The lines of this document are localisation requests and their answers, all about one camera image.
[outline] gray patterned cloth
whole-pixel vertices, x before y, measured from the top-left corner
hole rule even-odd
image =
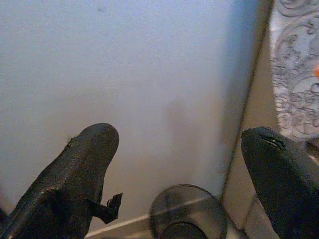
[[[272,75],[281,133],[319,136],[319,0],[276,0],[270,23]]]

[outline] patterned fabric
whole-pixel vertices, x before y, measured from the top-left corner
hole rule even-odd
[[[319,134],[319,0],[276,0],[270,24],[272,74],[281,133]]]

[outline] trash can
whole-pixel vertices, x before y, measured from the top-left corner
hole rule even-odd
[[[225,239],[227,220],[223,207],[208,191],[179,184],[153,201],[150,228],[156,239]]]

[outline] baseboard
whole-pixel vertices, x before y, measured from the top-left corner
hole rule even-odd
[[[189,200],[184,202],[183,205],[178,205],[170,208],[170,213],[172,215],[184,215],[186,218],[196,211],[203,211],[207,209],[207,205],[213,203],[211,198],[203,197],[198,199]],[[162,225],[165,225],[167,221],[167,211],[157,211],[156,221]],[[124,239],[132,234],[145,231],[149,229],[149,216],[143,215],[138,218],[134,218],[122,223],[112,225],[110,227],[105,227],[94,232],[88,233],[86,239]]]
[[[105,227],[94,232],[88,233],[86,239],[123,239],[129,235],[149,228],[149,216],[143,215],[122,223],[117,223],[110,227]]]

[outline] wall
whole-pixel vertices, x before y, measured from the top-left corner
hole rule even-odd
[[[103,203],[122,222],[157,193],[220,195],[249,85],[258,1],[5,0],[0,8],[0,206],[11,211],[83,128],[120,145]],[[98,220],[91,230],[103,227]]]

